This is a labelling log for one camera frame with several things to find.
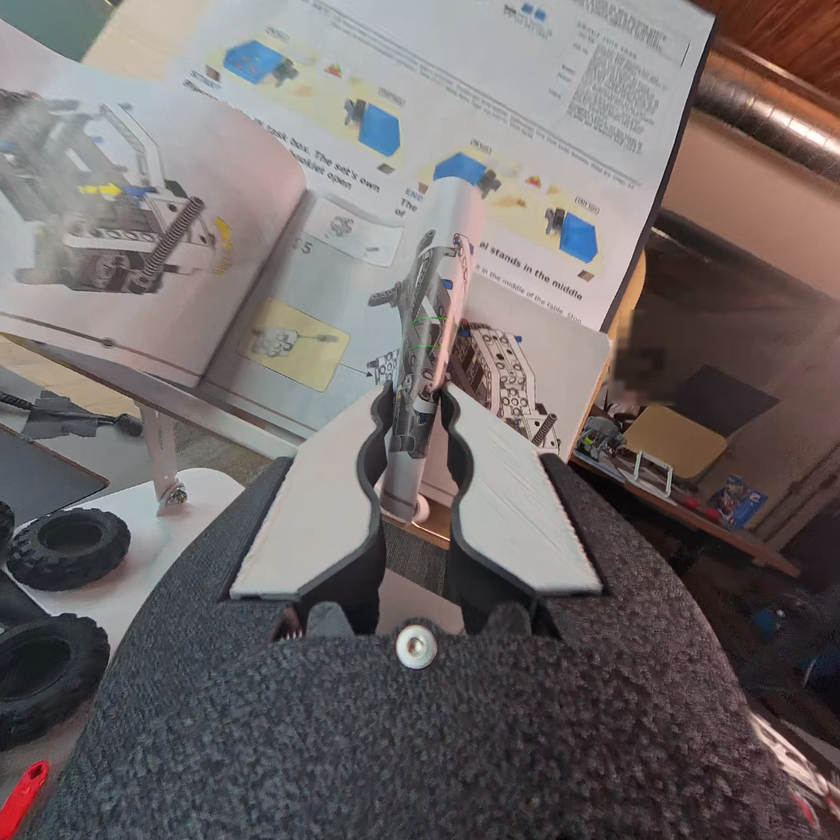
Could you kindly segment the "grey ventilation duct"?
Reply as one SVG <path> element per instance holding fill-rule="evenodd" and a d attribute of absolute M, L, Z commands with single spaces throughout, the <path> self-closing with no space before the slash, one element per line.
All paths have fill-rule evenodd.
<path fill-rule="evenodd" d="M 705 70 L 696 110 L 827 182 L 839 181 L 836 117 L 766 79 Z"/>

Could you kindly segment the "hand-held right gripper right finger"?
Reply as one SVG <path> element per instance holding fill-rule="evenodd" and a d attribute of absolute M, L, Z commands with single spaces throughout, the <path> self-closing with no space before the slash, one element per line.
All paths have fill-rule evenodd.
<path fill-rule="evenodd" d="M 542 450 L 456 385 L 444 387 L 440 416 L 457 488 L 454 546 L 525 596 L 601 595 L 602 578 Z"/>

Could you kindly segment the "printed task instruction sheet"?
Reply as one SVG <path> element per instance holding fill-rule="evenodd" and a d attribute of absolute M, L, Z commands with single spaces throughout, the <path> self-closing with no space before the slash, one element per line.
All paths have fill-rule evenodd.
<path fill-rule="evenodd" d="M 680 1 L 104 2 L 85 55 L 241 111 L 313 186 L 407 227 L 478 193 L 476 267 L 607 332 L 717 30 Z"/>

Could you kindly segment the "toy building instruction booklet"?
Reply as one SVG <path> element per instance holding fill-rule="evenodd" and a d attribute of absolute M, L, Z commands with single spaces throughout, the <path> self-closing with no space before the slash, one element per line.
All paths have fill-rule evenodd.
<path fill-rule="evenodd" d="M 483 181 L 434 175 L 400 224 L 297 152 L 2 22 L 2 333 L 262 455 L 392 385 L 400 499 L 455 494 L 448 383 L 568 463 L 609 342 L 480 267 Z"/>

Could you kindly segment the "tan cardboard sheet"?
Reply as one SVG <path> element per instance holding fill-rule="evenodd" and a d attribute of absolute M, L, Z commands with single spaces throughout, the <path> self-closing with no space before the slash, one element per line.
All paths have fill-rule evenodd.
<path fill-rule="evenodd" d="M 630 451 L 654 456 L 687 480 L 703 474 L 728 448 L 725 437 L 666 406 L 646 407 L 624 437 Z"/>

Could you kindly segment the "blue toy set box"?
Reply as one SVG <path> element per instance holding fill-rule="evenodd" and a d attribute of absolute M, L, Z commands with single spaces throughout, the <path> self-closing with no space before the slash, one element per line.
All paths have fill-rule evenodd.
<path fill-rule="evenodd" d="M 717 513 L 720 522 L 743 530 L 763 509 L 767 500 L 767 495 L 751 487 L 740 476 L 730 475 L 709 498 L 707 506 Z"/>

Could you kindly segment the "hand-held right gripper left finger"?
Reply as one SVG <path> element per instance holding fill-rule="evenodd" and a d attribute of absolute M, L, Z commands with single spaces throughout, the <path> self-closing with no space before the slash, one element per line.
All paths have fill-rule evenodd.
<path fill-rule="evenodd" d="M 392 383 L 345 409 L 297 450 L 230 586 L 233 599 L 301 599 L 372 545 L 382 524 Z"/>

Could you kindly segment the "grey toy model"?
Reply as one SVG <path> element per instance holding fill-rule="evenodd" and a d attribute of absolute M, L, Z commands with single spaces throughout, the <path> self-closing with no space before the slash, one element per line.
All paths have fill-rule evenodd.
<path fill-rule="evenodd" d="M 609 416 L 589 416 L 575 445 L 575 452 L 594 462 L 611 459 L 626 446 L 626 438 Z"/>

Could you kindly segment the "white frame stand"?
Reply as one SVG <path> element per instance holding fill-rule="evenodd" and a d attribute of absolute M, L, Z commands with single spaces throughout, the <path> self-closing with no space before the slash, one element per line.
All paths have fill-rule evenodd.
<path fill-rule="evenodd" d="M 674 479 L 673 467 L 645 451 L 636 455 L 632 482 L 647 493 L 669 499 Z"/>

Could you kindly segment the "grey desk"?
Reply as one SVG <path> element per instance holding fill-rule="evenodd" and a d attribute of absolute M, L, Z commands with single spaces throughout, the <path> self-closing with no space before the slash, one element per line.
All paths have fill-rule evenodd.
<path fill-rule="evenodd" d="M 75 591 L 39 592 L 23 588 L 39 607 L 50 615 L 71 613 L 89 617 L 105 630 L 110 644 L 110 665 L 119 651 L 119 646 L 128 632 L 132 620 L 145 599 L 159 583 L 162 576 L 170 569 L 179 553 L 182 552 L 230 503 L 243 491 L 245 486 L 235 477 L 224 471 L 195 466 L 181 469 L 179 476 L 185 485 L 187 500 L 169 509 L 165 516 L 158 518 L 158 502 L 154 484 L 151 480 L 150 467 L 146 463 L 145 448 L 140 443 L 120 443 L 116 433 L 102 433 L 104 443 L 96 444 L 93 438 L 72 437 L 64 442 L 47 441 L 49 452 L 82 458 L 81 465 L 71 462 L 73 468 L 94 465 L 97 478 L 98 468 L 104 465 L 107 475 L 113 479 L 97 493 L 91 493 L 80 499 L 73 499 L 63 508 L 96 508 L 112 512 L 126 522 L 131 533 L 129 551 L 120 566 L 100 581 Z M 257 455 L 245 456 L 245 451 L 235 446 L 214 442 L 209 436 L 198 440 L 195 451 L 220 454 L 223 460 L 218 465 L 235 467 L 245 477 L 246 483 L 252 480 L 265 467 L 266 460 Z M 428 583 L 438 574 L 431 570 L 432 565 L 444 561 L 443 551 L 432 543 L 411 535 L 396 526 L 388 526 L 386 540 L 400 557 L 420 559 L 423 568 L 418 580 Z M 438 619 L 449 632 L 463 633 L 464 625 L 459 608 L 445 600 L 435 591 L 424 588 L 414 580 L 397 574 L 394 570 L 385 573 L 381 587 L 381 619 L 377 627 L 378 634 L 393 630 L 398 620 L 411 615 L 420 615 Z M 51 795 L 55 788 L 58 774 L 63 769 L 75 748 L 81 731 L 88 719 L 91 700 L 84 702 L 76 712 L 59 725 L 50 729 L 37 740 L 2 752 L 1 795 L 2 806 L 26 769 L 38 762 L 48 761 L 49 778 L 45 783 L 32 811 L 22 826 L 31 822 L 40 809 L 42 801 Z"/>

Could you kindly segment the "wooden edged work table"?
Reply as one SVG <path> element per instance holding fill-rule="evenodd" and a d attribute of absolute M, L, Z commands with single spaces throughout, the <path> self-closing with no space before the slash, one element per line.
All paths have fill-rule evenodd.
<path fill-rule="evenodd" d="M 756 537 L 751 531 L 735 529 L 727 523 L 712 520 L 698 510 L 678 504 L 670 497 L 663 497 L 650 491 L 646 486 L 628 479 L 623 473 L 608 469 L 586 455 L 576 452 L 570 456 L 570 465 L 577 465 L 602 478 L 608 478 L 623 491 L 634 496 L 647 507 L 657 510 L 668 519 L 680 522 L 693 531 L 703 532 L 710 537 L 724 542 L 735 550 L 749 556 L 750 562 L 760 568 L 771 568 L 792 579 L 802 577 L 801 569 L 786 559 L 778 550 Z"/>

